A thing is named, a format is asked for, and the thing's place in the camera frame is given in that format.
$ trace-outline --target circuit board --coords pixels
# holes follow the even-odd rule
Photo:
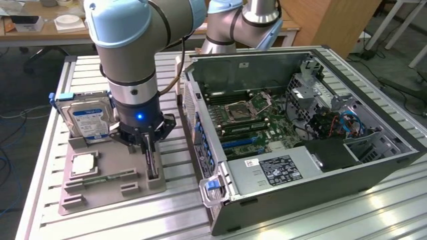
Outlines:
[[[234,160],[263,153],[291,149],[295,147],[295,144],[301,141],[301,138],[293,129],[293,124],[287,119],[280,109],[279,102],[273,100],[275,96],[268,98],[269,102],[267,102],[265,99],[263,102],[263,99],[256,96],[253,97],[255,101],[251,103],[251,107],[259,111],[259,114],[253,115],[255,117],[245,117],[241,114],[244,113],[248,115],[248,112],[251,112],[251,110],[245,110],[241,107],[245,105],[244,102],[228,104],[228,109],[229,106],[240,105],[233,108],[233,110],[237,109],[237,114],[241,116],[232,113],[234,116],[244,119],[237,122],[230,120],[225,104],[208,106],[209,116],[216,126],[217,137],[226,155],[226,160]],[[257,128],[245,128],[245,126],[255,125],[261,129],[256,130]],[[230,126],[234,130],[242,131],[241,133],[233,134],[232,132],[224,131],[225,126]]]

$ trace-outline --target floor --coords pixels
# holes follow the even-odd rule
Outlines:
[[[375,32],[383,19],[384,16],[372,18],[365,28],[369,33]],[[391,22],[381,37],[388,34],[389,30],[393,29],[397,24],[399,23],[396,21]],[[186,50],[200,47],[201,43],[202,41],[200,40],[188,42]],[[407,65],[425,44],[427,36],[408,28],[391,50],[384,50],[383,47],[379,48],[385,55],[385,59],[375,57],[369,61],[364,61],[364,63],[377,76],[388,78],[401,84],[405,84],[411,88],[417,89],[421,87],[421,85],[416,83],[419,76],[416,71],[408,68]],[[90,45],[65,46],[64,49],[70,55],[96,55]],[[0,89],[2,90],[0,92],[0,115],[4,115],[4,113],[9,112],[10,110],[22,110],[48,104],[48,95],[50,92],[54,92],[57,87],[64,57],[57,52],[50,52],[42,57],[42,60],[38,60],[33,64],[34,74],[26,75],[21,71],[21,66],[29,55],[36,53],[37,50],[37,47],[30,47],[29,53],[21,54],[17,48],[10,48],[8,53],[0,57]],[[178,46],[170,49],[170,51],[178,50]],[[359,59],[355,55],[349,57],[353,60]],[[369,81],[377,84],[376,78],[359,62],[352,62],[351,65],[360,71]],[[427,57],[419,63],[417,69],[427,70]],[[385,88],[384,92],[400,105],[403,105],[403,97],[395,90]],[[416,99],[408,97],[407,108],[411,111],[420,113],[424,110],[424,104]],[[32,111],[28,116],[41,116],[45,115],[48,111],[48,108],[38,109]],[[427,119],[419,116],[413,117],[424,126],[427,126]],[[1,140],[4,139],[2,136],[8,136],[12,133],[21,123],[21,120],[21,118],[14,118],[0,121]],[[10,211],[4,215],[0,215],[1,240],[9,240],[14,238],[46,121],[46,117],[29,119],[25,123],[25,135],[22,138],[20,138],[21,133],[16,134],[10,141],[18,139],[18,142],[5,149],[8,158],[13,162],[18,181],[21,183],[21,196]],[[6,172],[6,170],[0,171],[0,183],[5,178]],[[14,181],[13,175],[10,175],[10,178],[0,187],[0,212],[9,207],[18,194],[18,185]]]

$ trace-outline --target metal panel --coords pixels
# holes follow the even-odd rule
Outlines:
[[[369,81],[328,49],[316,47],[351,81],[360,87],[408,132],[427,146],[425,128],[388,97],[372,88]],[[178,52],[156,55],[158,85],[174,76]],[[57,92],[68,87],[93,91],[106,85],[96,75],[98,57],[77,58],[69,63]],[[331,73],[324,78],[337,83]],[[339,94],[347,92],[333,85]],[[177,114],[174,93],[162,96],[161,110]],[[177,124],[169,138],[160,143],[166,191],[70,215],[57,213],[58,179],[62,174],[68,129],[52,111],[32,178],[16,239],[419,239],[427,237],[427,157],[396,171],[373,188],[312,208],[272,219],[233,233],[212,237],[201,205],[194,171],[186,150],[184,132]]]

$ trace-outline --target aluminum profile table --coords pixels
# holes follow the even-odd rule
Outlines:
[[[328,49],[316,47],[349,80],[405,130],[427,146],[427,130],[369,81]],[[178,52],[154,56],[158,89],[174,76]],[[97,56],[64,63],[56,94],[105,90]],[[324,72],[337,94],[347,90]],[[177,114],[176,94],[160,98],[161,110]],[[209,220],[194,177],[181,121],[160,143],[166,191],[70,215],[58,215],[68,128],[50,111],[16,239],[419,239],[427,237],[427,158],[395,172],[375,187],[221,236],[210,236]]]

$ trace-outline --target motherboard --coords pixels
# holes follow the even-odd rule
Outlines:
[[[301,142],[280,95],[261,91],[248,96],[249,100],[208,105],[228,161],[291,149]]]

